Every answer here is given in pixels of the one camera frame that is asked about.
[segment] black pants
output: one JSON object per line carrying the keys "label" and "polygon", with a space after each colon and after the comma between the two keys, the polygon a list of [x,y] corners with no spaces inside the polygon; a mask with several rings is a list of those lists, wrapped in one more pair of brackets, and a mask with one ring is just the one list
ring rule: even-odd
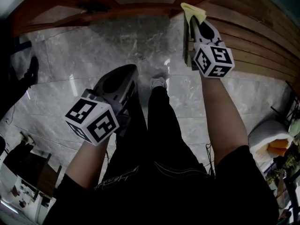
{"label": "black pants", "polygon": [[9,109],[17,102],[30,86],[29,80],[25,77],[18,80],[13,67],[9,71],[10,79],[6,84],[2,85],[3,102],[0,110],[0,120],[9,111]]}
{"label": "black pants", "polygon": [[21,141],[14,149],[8,153],[3,163],[15,174],[18,174],[20,163],[28,156],[33,146],[25,141]]}
{"label": "black pants", "polygon": [[199,166],[181,137],[179,123],[163,87],[153,89],[148,105],[148,129],[137,97],[128,101],[131,122],[124,137],[117,136],[117,149],[103,180],[119,176],[146,162],[158,161],[172,168]]}

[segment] white cube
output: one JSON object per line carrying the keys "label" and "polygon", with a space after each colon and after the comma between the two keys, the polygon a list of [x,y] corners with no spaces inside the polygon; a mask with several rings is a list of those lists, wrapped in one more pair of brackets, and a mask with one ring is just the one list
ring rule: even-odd
{"label": "white cube", "polygon": [[234,68],[230,48],[200,44],[194,62],[204,77],[224,77]]}
{"label": "white cube", "polygon": [[85,97],[76,100],[64,119],[77,136],[96,146],[119,128],[109,104]]}

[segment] yellow cloth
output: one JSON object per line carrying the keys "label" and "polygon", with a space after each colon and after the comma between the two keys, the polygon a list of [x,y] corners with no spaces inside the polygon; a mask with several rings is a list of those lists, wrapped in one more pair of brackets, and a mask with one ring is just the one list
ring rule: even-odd
{"label": "yellow cloth", "polygon": [[201,8],[189,5],[187,3],[181,3],[181,7],[184,11],[184,14],[186,16],[187,22],[188,22],[188,26],[189,26],[189,33],[191,33],[191,29],[190,29],[190,20],[192,18],[192,16],[195,16],[198,19],[199,24],[201,24],[205,19],[206,19],[206,15],[205,15],[205,11]]}

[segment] wooden door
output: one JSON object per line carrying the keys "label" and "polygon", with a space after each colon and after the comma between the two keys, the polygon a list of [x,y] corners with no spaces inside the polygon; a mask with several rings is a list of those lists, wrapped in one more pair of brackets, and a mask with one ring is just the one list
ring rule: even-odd
{"label": "wooden door", "polygon": [[105,17],[181,12],[180,4],[208,0],[25,0],[10,15],[13,35],[63,26],[83,26]]}

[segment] wooden wall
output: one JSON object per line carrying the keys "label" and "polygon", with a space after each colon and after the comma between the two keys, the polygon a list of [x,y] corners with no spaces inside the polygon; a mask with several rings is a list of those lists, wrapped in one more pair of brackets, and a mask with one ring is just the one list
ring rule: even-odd
{"label": "wooden wall", "polygon": [[235,70],[294,82],[300,30],[270,0],[211,0],[199,5],[235,59]]}

